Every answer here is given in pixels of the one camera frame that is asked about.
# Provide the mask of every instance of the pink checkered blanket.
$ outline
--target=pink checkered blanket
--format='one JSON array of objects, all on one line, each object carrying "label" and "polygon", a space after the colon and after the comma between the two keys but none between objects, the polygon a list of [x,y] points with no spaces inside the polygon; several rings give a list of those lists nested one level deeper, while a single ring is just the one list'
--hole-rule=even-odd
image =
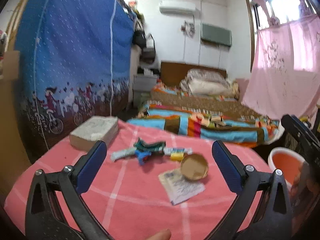
[{"label": "pink checkered blanket", "polygon": [[[112,152],[132,147],[138,137],[147,143],[166,141],[167,147],[190,147],[193,152],[201,153],[209,163],[208,176],[202,181],[205,191],[182,204],[172,206],[158,175],[179,167],[179,163],[164,157],[147,161],[144,166],[140,166],[136,158],[115,163],[110,160]],[[107,157],[89,191],[82,194],[82,197],[97,220],[115,239],[143,240],[164,228],[172,231],[174,240],[204,239],[222,219],[236,196],[229,191],[212,158],[212,143],[210,140],[177,136],[119,121],[119,133],[109,145]],[[267,164],[253,150],[233,144],[226,146],[244,164],[252,164],[259,171],[270,172]],[[26,202],[35,171],[61,171],[64,166],[75,164],[84,154],[74,149],[67,137],[19,177],[4,208],[23,233]],[[60,192],[57,195],[60,200],[63,199]],[[78,229],[65,202],[60,201],[60,204],[69,225]],[[241,229],[248,226],[257,204],[258,198]]]}]

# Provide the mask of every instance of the white wall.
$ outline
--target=white wall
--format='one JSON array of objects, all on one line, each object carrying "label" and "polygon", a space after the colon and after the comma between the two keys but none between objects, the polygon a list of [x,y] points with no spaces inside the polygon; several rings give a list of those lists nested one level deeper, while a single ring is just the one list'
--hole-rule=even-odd
[{"label": "white wall", "polygon": [[6,31],[11,15],[19,2],[20,0],[8,0],[0,13],[0,30]]},{"label": "white wall", "polygon": [[[138,10],[145,17],[146,33],[152,33],[156,41],[156,52],[159,59],[174,62],[198,64],[200,48],[200,17],[195,17],[196,34],[193,38],[186,37],[184,51],[184,35],[180,30],[184,21],[193,22],[192,16],[161,14],[159,2],[161,0],[137,0]],[[202,8],[202,22],[220,27],[227,26],[227,0],[188,0],[197,9]],[[228,50],[221,47],[201,44],[201,65],[220,67],[228,66]]]},{"label": "white wall", "polygon": [[232,33],[232,47],[228,55],[228,76],[249,78],[251,67],[251,36],[249,14],[245,0],[227,0],[228,28]]}]

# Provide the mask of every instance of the window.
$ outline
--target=window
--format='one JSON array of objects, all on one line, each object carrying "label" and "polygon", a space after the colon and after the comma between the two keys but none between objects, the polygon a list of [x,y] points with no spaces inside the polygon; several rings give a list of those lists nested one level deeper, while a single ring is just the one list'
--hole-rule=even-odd
[{"label": "window", "polygon": [[[299,0],[266,0],[269,16],[274,12],[275,16],[279,18],[280,23],[287,23],[290,21],[298,20],[300,18],[300,1]],[[316,13],[312,5],[305,1],[308,8],[312,8]],[[267,16],[262,10],[261,6],[254,4],[251,0],[252,10],[255,15],[255,23],[258,29],[268,28]]]}]

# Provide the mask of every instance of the air conditioner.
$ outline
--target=air conditioner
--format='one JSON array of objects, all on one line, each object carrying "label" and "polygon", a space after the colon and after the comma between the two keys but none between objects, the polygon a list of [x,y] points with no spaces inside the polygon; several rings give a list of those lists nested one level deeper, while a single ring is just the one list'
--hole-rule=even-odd
[{"label": "air conditioner", "polygon": [[201,40],[228,47],[232,46],[230,30],[205,23],[201,24]]},{"label": "air conditioner", "polygon": [[159,3],[161,13],[195,14],[196,5],[182,0],[162,0]]}]

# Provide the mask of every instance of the colorful striped bedspread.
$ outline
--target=colorful striped bedspread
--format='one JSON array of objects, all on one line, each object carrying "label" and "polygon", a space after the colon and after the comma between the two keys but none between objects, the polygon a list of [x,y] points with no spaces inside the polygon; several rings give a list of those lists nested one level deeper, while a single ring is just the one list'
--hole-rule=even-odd
[{"label": "colorful striped bedspread", "polygon": [[268,118],[232,119],[212,111],[201,113],[197,109],[150,103],[145,105],[137,118],[128,122],[179,135],[222,140],[251,148],[271,140],[279,125],[278,121]]},{"label": "colorful striped bedspread", "polygon": [[[182,97],[188,97],[189,94],[179,88],[172,88],[172,87],[167,87],[164,85],[162,82],[158,82],[152,89],[153,92],[161,92],[164,94],[171,94],[171,95],[180,95]],[[197,95],[197,97],[203,97],[203,98],[212,98],[217,101],[233,101],[236,102],[238,101],[235,98],[230,98],[230,97],[225,97],[225,96],[218,96],[218,95]]]}]

